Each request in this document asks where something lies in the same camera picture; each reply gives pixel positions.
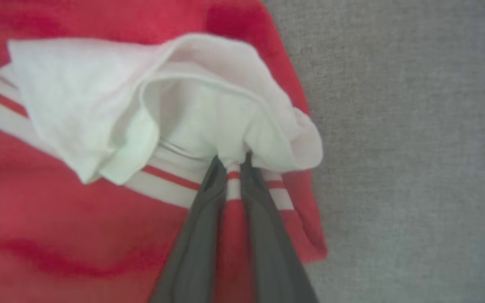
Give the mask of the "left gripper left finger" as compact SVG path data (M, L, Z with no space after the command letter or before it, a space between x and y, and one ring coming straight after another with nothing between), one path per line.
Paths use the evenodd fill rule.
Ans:
M214 158L156 282L151 303L212 303L227 171Z

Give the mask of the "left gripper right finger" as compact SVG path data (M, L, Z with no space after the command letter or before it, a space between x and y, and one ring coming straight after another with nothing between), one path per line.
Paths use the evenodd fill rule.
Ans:
M241 198L249 220L255 295L258 303L317 303L261 170L248 152L241 165Z

